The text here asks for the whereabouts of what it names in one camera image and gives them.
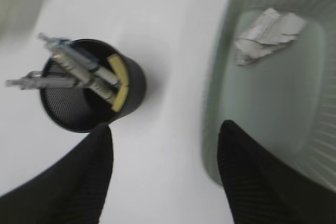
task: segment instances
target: crumpled paper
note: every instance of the crumpled paper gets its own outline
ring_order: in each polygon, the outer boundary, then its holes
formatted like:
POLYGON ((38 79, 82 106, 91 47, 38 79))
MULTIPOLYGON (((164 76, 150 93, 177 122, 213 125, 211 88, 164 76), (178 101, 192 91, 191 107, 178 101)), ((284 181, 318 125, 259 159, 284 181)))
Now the crumpled paper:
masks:
POLYGON ((268 8, 235 41, 239 49, 237 64, 246 66, 285 48, 299 38, 306 21, 294 13, 279 14, 268 8))

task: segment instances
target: pen holder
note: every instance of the pen holder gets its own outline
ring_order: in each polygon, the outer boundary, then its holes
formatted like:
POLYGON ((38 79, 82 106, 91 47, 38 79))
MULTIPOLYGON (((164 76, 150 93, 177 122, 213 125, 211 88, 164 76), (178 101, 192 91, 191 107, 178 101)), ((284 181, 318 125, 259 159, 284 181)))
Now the pen holder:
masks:
MULTIPOLYGON (((99 40, 79 39, 73 44, 93 54, 100 65, 115 73, 121 87, 115 90, 113 106, 90 89, 41 89, 40 98, 49 117, 67 130, 91 132, 99 123, 111 123, 133 112, 146 90, 145 76, 139 65, 99 40)), ((42 75, 47 77, 54 73, 65 71, 49 59, 42 75)))

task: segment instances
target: white surface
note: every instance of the white surface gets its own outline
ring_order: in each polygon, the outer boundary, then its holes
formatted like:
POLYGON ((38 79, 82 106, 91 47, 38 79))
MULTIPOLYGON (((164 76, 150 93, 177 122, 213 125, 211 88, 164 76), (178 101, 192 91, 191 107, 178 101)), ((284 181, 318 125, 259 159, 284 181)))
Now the white surface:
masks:
MULTIPOLYGON (((25 0, 0 40, 1 81, 42 68, 48 53, 35 38, 40 31, 104 40, 143 67, 149 84, 145 102, 111 125, 114 168, 102 224, 232 223, 225 193, 208 177, 201 157, 204 81, 226 4, 25 0)), ((37 91, 4 85, 0 91, 4 194, 59 160, 85 135, 49 120, 37 91)))

